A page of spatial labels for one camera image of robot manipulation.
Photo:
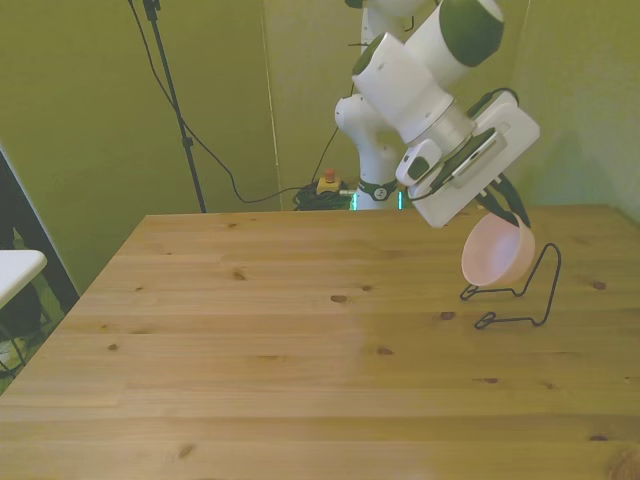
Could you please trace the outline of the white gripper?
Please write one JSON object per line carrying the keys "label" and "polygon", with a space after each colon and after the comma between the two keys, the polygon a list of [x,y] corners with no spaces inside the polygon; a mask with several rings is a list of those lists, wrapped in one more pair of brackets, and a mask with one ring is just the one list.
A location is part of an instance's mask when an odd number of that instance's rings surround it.
{"label": "white gripper", "polygon": [[[488,212],[527,228],[531,221],[517,190],[508,180],[507,168],[538,138],[540,128],[510,94],[501,94],[475,120],[469,141],[442,166],[409,188],[409,198],[435,228],[447,224],[475,198]],[[510,210],[485,189],[497,181],[497,191]]]}

